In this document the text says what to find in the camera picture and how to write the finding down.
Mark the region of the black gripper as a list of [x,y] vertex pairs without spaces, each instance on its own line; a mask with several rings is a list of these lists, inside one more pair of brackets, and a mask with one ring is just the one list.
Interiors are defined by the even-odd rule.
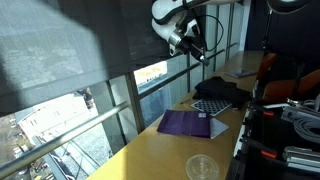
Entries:
[[210,64],[210,61],[203,55],[202,51],[194,44],[193,38],[200,34],[198,23],[195,19],[187,24],[186,31],[175,29],[169,36],[169,53],[171,56],[177,53],[190,53],[193,57],[198,57],[198,60],[205,66]]

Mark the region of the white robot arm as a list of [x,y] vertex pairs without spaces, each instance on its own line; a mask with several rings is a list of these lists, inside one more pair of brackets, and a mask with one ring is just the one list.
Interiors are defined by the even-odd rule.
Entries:
[[155,0],[152,4],[152,28],[169,45],[169,54],[191,54],[196,60],[208,66],[210,61],[192,39],[201,35],[197,18],[190,20],[186,28],[181,24],[187,13],[202,5],[223,5],[238,0]]

